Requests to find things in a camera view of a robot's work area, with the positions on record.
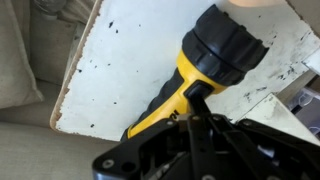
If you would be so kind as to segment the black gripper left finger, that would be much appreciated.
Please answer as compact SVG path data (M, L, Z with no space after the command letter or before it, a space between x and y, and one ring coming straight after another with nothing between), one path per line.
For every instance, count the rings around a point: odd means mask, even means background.
M178 134L177 122L160 120L97 157L92 171L94 174L147 174L176 156L177 145L173 139Z

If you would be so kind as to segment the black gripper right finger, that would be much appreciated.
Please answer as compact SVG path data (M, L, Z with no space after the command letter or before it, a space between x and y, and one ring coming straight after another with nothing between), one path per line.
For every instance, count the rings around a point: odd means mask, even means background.
M191 160L196 180L217 180L216 153L212 143L211 128L207 121L211 112L201 95L189 98L191 116L187 120Z

